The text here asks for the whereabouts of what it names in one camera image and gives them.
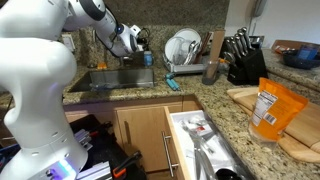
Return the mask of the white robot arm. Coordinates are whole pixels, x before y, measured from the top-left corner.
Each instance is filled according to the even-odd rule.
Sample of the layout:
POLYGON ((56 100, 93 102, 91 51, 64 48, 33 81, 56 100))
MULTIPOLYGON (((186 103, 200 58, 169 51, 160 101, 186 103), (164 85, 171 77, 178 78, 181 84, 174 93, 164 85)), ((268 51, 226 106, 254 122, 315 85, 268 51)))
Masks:
POLYGON ((103 0, 8 0, 1 8, 0 85, 15 103, 4 123, 20 145, 1 180, 75 180, 86 164, 62 105, 77 63, 59 37, 88 26, 116 57, 137 50, 140 28, 118 22, 103 0))

